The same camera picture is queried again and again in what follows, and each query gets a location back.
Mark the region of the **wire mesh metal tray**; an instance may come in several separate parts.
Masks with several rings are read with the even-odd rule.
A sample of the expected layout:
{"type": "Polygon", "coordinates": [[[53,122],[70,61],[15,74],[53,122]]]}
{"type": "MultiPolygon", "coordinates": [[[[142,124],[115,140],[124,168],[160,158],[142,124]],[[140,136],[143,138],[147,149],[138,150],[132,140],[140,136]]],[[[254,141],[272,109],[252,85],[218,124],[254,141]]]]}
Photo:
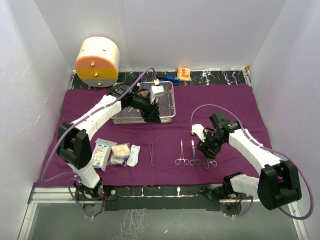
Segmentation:
{"type": "MultiPolygon", "coordinates": [[[[160,81],[163,86],[163,95],[157,98],[159,104],[159,118],[162,123],[169,123],[176,115],[174,86],[170,81],[160,81]]],[[[136,108],[126,107],[121,112],[115,114],[111,120],[114,124],[143,124],[145,123],[141,111],[136,108]]]]}

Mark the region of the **metal forceps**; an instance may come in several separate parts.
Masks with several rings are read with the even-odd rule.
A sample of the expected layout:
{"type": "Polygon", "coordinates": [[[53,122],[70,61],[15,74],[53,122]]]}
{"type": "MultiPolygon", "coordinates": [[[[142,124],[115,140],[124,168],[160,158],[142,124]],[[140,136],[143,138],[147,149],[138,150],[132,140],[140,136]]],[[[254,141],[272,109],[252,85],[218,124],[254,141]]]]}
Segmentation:
{"type": "Polygon", "coordinates": [[[185,158],[184,155],[184,147],[183,147],[183,140],[180,140],[180,157],[175,160],[175,164],[179,166],[181,163],[183,163],[185,166],[190,165],[190,161],[185,158]]]}
{"type": "Polygon", "coordinates": [[[208,170],[210,167],[215,168],[218,165],[218,163],[214,159],[206,158],[205,160],[206,160],[206,162],[203,164],[203,167],[206,170],[208,170]]]}

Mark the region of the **metal surgical scissors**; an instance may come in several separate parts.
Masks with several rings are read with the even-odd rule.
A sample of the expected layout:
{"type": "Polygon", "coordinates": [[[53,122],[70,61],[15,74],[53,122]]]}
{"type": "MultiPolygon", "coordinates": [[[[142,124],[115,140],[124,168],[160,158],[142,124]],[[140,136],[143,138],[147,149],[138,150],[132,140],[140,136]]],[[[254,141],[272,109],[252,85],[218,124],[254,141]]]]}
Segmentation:
{"type": "Polygon", "coordinates": [[[193,140],[191,141],[191,147],[192,147],[192,159],[189,161],[189,164],[191,166],[200,166],[201,161],[199,159],[197,159],[196,146],[195,146],[195,142],[193,140]]]}

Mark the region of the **thin metal tweezers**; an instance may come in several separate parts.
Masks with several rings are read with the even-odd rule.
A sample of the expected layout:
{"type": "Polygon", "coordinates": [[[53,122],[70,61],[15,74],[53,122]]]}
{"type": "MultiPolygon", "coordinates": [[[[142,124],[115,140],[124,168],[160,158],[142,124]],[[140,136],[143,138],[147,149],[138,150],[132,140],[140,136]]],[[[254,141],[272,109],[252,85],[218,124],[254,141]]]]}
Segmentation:
{"type": "Polygon", "coordinates": [[[153,143],[148,144],[149,156],[150,156],[150,165],[153,167],[153,143]]]}

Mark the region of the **beige bandage roll packet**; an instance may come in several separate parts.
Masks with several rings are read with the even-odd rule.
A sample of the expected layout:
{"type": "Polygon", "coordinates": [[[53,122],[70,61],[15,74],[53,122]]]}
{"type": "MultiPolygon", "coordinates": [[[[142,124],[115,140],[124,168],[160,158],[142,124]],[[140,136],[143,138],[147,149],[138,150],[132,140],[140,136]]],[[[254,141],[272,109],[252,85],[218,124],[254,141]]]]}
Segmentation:
{"type": "Polygon", "coordinates": [[[112,146],[111,150],[117,157],[127,157],[131,153],[130,146],[127,143],[112,146]]]}

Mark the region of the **purple cloth wrap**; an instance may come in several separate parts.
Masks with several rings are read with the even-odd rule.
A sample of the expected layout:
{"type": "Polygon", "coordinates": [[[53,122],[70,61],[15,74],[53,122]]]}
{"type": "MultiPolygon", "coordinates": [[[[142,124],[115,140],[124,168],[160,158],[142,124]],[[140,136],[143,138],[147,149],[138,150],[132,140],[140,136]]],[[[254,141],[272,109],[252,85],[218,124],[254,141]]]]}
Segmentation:
{"type": "Polygon", "coordinates": [[[229,120],[239,118],[257,141],[270,148],[270,137],[252,88],[247,84],[213,84],[175,86],[173,91],[176,114],[171,122],[115,124],[108,121],[93,136],[92,146],[98,138],[140,146],[137,165],[108,166],[105,171],[99,171],[103,183],[111,186],[219,184],[225,176],[237,172],[257,177],[254,167],[228,144],[218,153],[216,167],[175,164],[180,157],[181,140],[184,156],[193,158],[191,141],[196,145],[198,139],[190,135],[190,124],[210,127],[209,117],[222,109],[227,109],[229,120]],[[153,167],[149,143],[153,143],[153,167]]]}

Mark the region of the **small blue white packet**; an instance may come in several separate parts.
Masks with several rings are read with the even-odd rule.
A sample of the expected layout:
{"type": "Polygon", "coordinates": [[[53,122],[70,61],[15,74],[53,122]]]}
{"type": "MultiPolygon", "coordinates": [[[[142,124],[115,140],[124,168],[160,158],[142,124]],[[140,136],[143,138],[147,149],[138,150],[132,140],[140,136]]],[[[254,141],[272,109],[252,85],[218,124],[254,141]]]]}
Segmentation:
{"type": "Polygon", "coordinates": [[[129,156],[116,156],[115,154],[112,154],[110,159],[107,162],[107,165],[108,166],[120,165],[120,166],[126,167],[128,158],[129,156]]]}

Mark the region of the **white gauze packet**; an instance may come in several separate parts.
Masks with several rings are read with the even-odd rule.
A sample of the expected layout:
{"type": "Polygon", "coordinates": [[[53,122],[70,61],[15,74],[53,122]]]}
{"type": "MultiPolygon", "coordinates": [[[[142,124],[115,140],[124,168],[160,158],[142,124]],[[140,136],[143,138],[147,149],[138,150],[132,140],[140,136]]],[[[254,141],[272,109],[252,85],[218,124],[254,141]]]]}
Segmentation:
{"type": "Polygon", "coordinates": [[[92,152],[90,160],[95,169],[101,169],[103,172],[106,171],[112,147],[116,145],[116,142],[104,140],[101,138],[98,138],[95,141],[95,148],[92,152]]]}

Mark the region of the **round white drawer box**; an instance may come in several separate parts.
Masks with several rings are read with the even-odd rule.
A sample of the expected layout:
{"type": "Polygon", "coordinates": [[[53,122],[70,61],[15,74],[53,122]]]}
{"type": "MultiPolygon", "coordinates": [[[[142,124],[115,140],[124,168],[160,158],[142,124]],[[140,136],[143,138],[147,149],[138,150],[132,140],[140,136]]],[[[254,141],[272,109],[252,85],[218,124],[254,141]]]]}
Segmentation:
{"type": "Polygon", "coordinates": [[[88,86],[110,87],[118,80],[119,48],[106,37],[88,37],[82,42],[74,66],[80,80],[88,86]]]}

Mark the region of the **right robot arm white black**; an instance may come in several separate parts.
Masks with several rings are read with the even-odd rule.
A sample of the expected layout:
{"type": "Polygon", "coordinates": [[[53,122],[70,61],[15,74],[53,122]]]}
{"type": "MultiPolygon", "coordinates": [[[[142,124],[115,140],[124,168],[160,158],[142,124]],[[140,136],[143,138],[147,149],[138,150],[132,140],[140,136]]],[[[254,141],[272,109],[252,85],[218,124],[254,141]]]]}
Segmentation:
{"type": "Polygon", "coordinates": [[[283,160],[241,128],[239,121],[229,121],[223,112],[210,116],[214,132],[201,124],[193,124],[192,136],[197,136],[197,149],[206,158],[215,159],[224,144],[236,149],[254,167],[258,177],[236,172],[223,179],[223,194],[233,199],[240,193],[258,199],[273,210],[302,198],[297,167],[290,160],[283,160]]]}

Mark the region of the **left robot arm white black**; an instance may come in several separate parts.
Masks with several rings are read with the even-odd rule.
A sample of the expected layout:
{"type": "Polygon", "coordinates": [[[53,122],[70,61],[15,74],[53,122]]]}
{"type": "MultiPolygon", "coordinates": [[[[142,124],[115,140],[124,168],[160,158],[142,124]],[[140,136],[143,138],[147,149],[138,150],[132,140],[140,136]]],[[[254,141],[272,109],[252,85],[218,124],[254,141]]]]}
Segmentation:
{"type": "Polygon", "coordinates": [[[59,126],[56,154],[79,177],[79,184],[74,185],[76,189],[90,199],[101,198],[104,189],[103,180],[91,163],[91,139],[97,131],[127,107],[139,110],[146,123],[161,122],[157,97],[164,93],[164,87],[156,80],[146,95],[141,94],[143,90],[138,78],[117,83],[82,117],[59,126]]]}

